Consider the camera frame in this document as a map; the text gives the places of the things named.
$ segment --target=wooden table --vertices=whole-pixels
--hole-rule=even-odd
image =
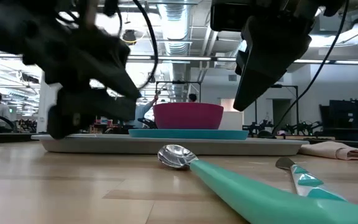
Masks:
[[[277,157],[202,157],[295,192]],[[358,203],[358,161],[292,159]],[[54,154],[38,142],[0,144],[0,223],[247,223],[190,171],[155,156]]]

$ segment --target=pink bowl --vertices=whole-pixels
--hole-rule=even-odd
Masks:
[[[164,103],[153,107],[159,129],[218,129],[223,107],[209,103]]]

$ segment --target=ceiling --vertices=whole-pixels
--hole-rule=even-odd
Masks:
[[[155,9],[156,6],[152,4],[153,1],[149,1],[149,7]],[[208,30],[209,24],[209,9],[211,1],[204,0],[197,5],[192,5],[191,7],[191,17],[190,17],[190,34],[189,39],[186,41],[190,45],[189,55],[201,55],[201,49],[203,48],[206,31]],[[125,8],[122,11],[122,18],[124,21],[123,30],[133,29],[135,30],[135,35],[137,36],[137,42],[135,45],[131,46],[132,55],[152,55],[152,45],[150,42],[150,37],[147,34],[147,26],[144,21],[144,18],[140,13],[136,12],[127,12]],[[351,1],[351,13],[347,18],[347,23],[350,23],[353,19],[358,17],[358,0]],[[159,55],[166,55],[165,42],[163,36],[163,24],[160,18],[160,15],[149,13],[150,20],[153,24],[156,38],[158,40],[158,53]],[[336,15],[331,18],[326,18],[319,16],[317,23],[319,28],[324,31],[335,32],[341,17]],[[105,15],[98,15],[96,20],[96,25],[105,29],[110,34],[116,34],[119,27],[119,20],[117,17],[109,18]],[[208,43],[211,49],[211,55],[216,55],[218,53],[227,53],[232,52],[239,45],[241,38],[240,34],[236,32],[220,32],[216,35],[217,41],[212,41],[211,38],[213,34],[209,35]],[[310,47],[310,49],[305,53],[303,58],[307,59],[322,59],[325,56],[326,47]],[[347,46],[347,47],[336,47],[332,52],[332,57],[335,59],[358,59],[358,46]],[[148,73],[152,69],[152,63],[128,63],[127,72],[133,79],[134,83],[137,86],[140,86],[147,79]],[[192,68],[191,80],[196,81],[198,78],[199,70]],[[39,89],[40,85],[24,82],[21,78],[21,74],[30,75],[34,78],[41,80],[42,71],[37,66],[25,66],[21,63],[19,58],[0,58],[0,91],[6,95],[5,99],[9,105],[16,105],[18,101],[24,100],[29,101],[30,103],[37,102],[39,100]],[[237,82],[229,82],[227,75],[230,75],[234,72],[227,71],[217,68],[210,68],[206,72],[204,81],[206,84],[213,83],[213,85],[237,85]],[[169,63],[161,63],[158,66],[156,73],[156,81],[171,81],[172,80],[172,66]],[[92,81],[93,86],[100,86],[101,84],[95,81]],[[166,85],[167,91],[162,92],[162,98],[169,101],[170,98],[177,96],[174,91],[181,91],[181,89],[172,90],[170,85]],[[155,93],[155,84],[151,83],[142,91],[142,94],[149,100],[153,97]]]

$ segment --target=gray tray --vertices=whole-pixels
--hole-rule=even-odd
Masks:
[[[62,140],[36,135],[48,152],[153,154],[166,144],[179,144],[196,155],[292,156],[308,141],[283,139],[207,140],[132,138],[121,134],[74,134]]]

